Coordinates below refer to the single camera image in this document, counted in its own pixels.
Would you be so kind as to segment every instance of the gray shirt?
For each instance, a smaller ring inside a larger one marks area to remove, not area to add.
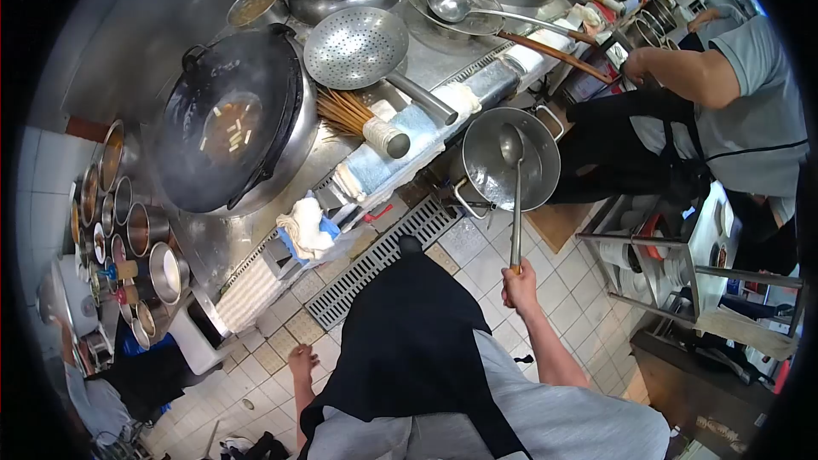
[[[494,402],[533,458],[664,458],[670,430],[662,414],[581,387],[531,382],[493,337],[475,331],[475,342]],[[324,407],[324,418],[308,458],[493,458],[465,414],[378,417],[365,423]]]
[[[767,148],[806,138],[801,96],[787,56],[767,17],[710,40],[733,67],[740,97],[721,109],[696,105],[695,119],[705,157],[749,148]],[[642,144],[659,153],[665,145],[662,122],[635,116],[631,124]],[[682,158],[696,158],[687,128],[673,124],[674,146]],[[808,146],[752,152],[709,161],[713,174],[727,188],[767,196],[783,221],[795,212],[798,164]]]
[[[85,429],[98,445],[114,444],[123,429],[130,430],[128,425],[132,421],[128,409],[119,399],[119,393],[108,381],[86,381],[76,367],[68,363],[65,365],[68,396]]]

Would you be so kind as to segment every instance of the pot handle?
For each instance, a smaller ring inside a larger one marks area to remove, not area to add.
[[[562,136],[565,135],[565,127],[563,126],[562,121],[557,119],[557,116],[555,116],[554,113],[551,111],[551,109],[549,109],[545,105],[537,105],[537,108],[534,110],[534,115],[536,116],[537,112],[539,112],[540,110],[546,111],[548,113],[548,115],[551,116],[551,119],[553,119],[554,122],[559,126],[559,133],[554,138],[554,142],[560,140],[562,138]]]
[[[455,185],[455,188],[453,189],[454,194],[455,194],[455,198],[457,198],[457,201],[460,201],[461,205],[463,205],[463,207],[466,209],[466,211],[468,211],[475,219],[483,220],[486,217],[488,217],[488,214],[491,213],[492,211],[491,210],[486,210],[486,213],[482,214],[481,216],[477,215],[477,212],[474,210],[474,208],[470,207],[469,203],[466,202],[465,199],[460,195],[460,192],[459,192],[460,187],[465,185],[465,182],[468,181],[468,180],[469,180],[468,178],[463,176],[463,179],[461,179],[460,181],[457,182],[457,184]]]

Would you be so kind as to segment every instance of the shoe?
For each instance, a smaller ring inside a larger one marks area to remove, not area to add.
[[[401,235],[397,238],[397,246],[401,250],[401,256],[423,252],[423,244],[421,244],[421,241],[408,234]]]

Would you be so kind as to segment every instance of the strainer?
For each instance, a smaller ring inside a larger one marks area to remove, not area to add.
[[[361,89],[380,79],[402,90],[432,118],[451,125],[457,112],[395,68],[409,49],[403,21],[383,9],[356,7],[324,18],[304,45],[310,77],[332,89]]]

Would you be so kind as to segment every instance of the blue towel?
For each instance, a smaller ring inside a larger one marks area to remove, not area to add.
[[[329,233],[330,238],[335,240],[341,230],[338,229],[338,226],[335,225],[335,222],[332,220],[327,219],[325,216],[321,216],[321,222],[318,223],[318,230],[323,231],[324,233]],[[293,258],[297,260],[302,265],[306,265],[309,263],[309,260],[302,260],[298,256],[295,255],[295,248],[293,247],[293,241],[290,238],[290,235],[287,234],[287,231],[284,228],[278,228],[278,236],[281,238],[281,241],[284,242],[284,245],[287,246],[287,250],[290,251],[290,254],[293,255]]]

